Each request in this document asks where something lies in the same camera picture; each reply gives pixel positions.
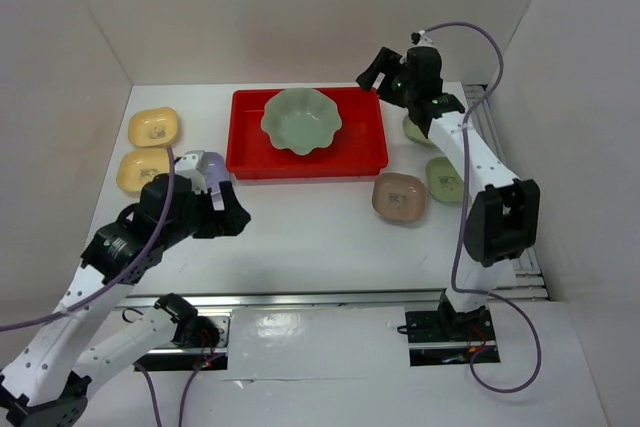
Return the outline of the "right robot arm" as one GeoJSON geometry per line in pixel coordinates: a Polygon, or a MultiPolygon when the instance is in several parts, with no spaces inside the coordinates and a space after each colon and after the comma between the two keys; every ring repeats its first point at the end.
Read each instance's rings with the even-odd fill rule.
{"type": "Polygon", "coordinates": [[[409,119],[447,158],[464,182],[461,232],[449,287],[436,326],[448,339],[479,324],[499,277],[536,239],[540,189],[493,153],[470,113],[443,89],[442,58],[427,44],[405,54],[380,49],[356,82],[380,100],[406,109],[409,119]]]}

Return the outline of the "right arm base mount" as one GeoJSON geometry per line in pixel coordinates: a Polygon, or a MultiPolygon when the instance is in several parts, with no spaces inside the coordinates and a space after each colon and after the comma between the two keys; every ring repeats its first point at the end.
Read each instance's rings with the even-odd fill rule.
{"type": "Polygon", "coordinates": [[[490,313],[457,326],[446,327],[436,311],[409,311],[396,328],[408,342],[411,367],[499,363],[500,354],[490,313]]]}

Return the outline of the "green scalloped bowl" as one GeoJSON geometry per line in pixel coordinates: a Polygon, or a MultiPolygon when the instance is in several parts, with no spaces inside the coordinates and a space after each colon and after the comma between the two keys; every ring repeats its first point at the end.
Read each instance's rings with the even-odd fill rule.
{"type": "Polygon", "coordinates": [[[298,156],[330,147],[342,126],[337,103],[312,88],[277,92],[266,102],[260,121],[274,148],[298,156]]]}

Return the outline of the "brown square plate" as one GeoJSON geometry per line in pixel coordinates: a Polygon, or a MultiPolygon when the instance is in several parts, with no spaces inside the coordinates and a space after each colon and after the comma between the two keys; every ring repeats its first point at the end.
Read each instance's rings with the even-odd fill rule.
{"type": "Polygon", "coordinates": [[[428,191],[417,177],[397,172],[380,174],[374,181],[371,205],[384,220],[412,224],[425,215],[428,191]]]}

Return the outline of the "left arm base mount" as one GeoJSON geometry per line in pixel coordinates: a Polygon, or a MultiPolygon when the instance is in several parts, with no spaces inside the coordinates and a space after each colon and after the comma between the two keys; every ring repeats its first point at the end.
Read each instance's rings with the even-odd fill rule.
{"type": "Polygon", "coordinates": [[[204,371],[225,371],[230,327],[229,313],[209,315],[207,321],[200,320],[186,345],[169,342],[149,351],[138,363],[149,372],[189,372],[207,361],[204,371]]]}

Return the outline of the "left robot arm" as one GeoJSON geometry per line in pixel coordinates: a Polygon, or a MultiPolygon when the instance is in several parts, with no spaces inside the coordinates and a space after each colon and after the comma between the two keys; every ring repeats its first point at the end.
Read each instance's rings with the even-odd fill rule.
{"type": "Polygon", "coordinates": [[[188,238],[235,237],[244,230],[251,217],[231,182],[220,182],[219,190],[221,210],[208,189],[160,174],[143,187],[138,202],[96,231],[54,312],[1,370],[1,407],[11,425],[74,425],[104,384],[157,347],[214,351],[218,327],[175,293],[161,296],[107,340],[89,343],[168,249],[188,238]]]}

